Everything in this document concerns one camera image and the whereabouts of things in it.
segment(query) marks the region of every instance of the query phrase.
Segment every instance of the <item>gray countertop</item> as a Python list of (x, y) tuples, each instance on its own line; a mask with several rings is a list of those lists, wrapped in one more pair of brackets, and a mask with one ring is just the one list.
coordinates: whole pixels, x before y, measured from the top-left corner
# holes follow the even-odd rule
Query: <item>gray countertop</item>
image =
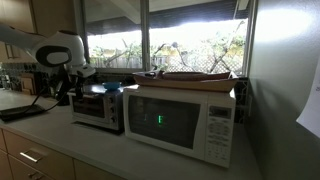
[[(0, 109), (29, 105), (34, 99), (0, 90)], [(49, 108), (55, 102), (40, 98), (37, 104)], [(73, 122), (70, 106), (58, 106), (9, 123), (0, 120), (0, 127), (127, 179), (262, 179), (243, 125), (234, 127), (231, 164), (226, 169), (131, 140), (124, 133), (114, 135)]]

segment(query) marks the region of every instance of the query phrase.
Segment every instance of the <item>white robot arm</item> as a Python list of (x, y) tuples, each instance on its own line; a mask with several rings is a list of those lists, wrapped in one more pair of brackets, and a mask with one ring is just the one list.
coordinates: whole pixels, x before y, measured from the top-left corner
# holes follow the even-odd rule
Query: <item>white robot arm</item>
[(58, 31), (47, 38), (0, 23), (0, 41), (17, 46), (44, 66), (64, 65), (69, 75), (86, 78), (95, 73), (86, 63), (81, 38), (73, 32)]

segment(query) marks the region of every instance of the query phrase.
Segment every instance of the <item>kitchen appliance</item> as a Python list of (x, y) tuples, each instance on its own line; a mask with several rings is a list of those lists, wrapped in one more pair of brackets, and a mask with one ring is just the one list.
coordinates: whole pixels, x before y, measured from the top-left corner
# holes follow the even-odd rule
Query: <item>kitchen appliance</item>
[(102, 85), (83, 87), (83, 98), (68, 92), (74, 120), (106, 130), (123, 131), (122, 88), (107, 91)]
[(229, 167), (235, 94), (128, 86), (123, 91), (127, 137)]

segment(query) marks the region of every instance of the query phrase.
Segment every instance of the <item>microwave keypad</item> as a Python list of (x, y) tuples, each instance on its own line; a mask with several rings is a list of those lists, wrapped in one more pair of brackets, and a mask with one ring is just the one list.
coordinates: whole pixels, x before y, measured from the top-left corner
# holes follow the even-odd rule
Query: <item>microwave keypad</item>
[(229, 166), (232, 123), (231, 109), (210, 106), (206, 143), (206, 159), (209, 162), (214, 162), (225, 167)]

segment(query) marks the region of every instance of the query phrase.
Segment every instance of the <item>wall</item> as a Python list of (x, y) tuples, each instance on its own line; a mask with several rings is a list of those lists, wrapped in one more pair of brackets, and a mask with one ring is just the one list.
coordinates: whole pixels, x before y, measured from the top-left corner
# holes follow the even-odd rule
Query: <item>wall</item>
[(266, 180), (320, 179), (320, 139), (296, 123), (320, 55), (319, 0), (260, 0), (247, 132)]

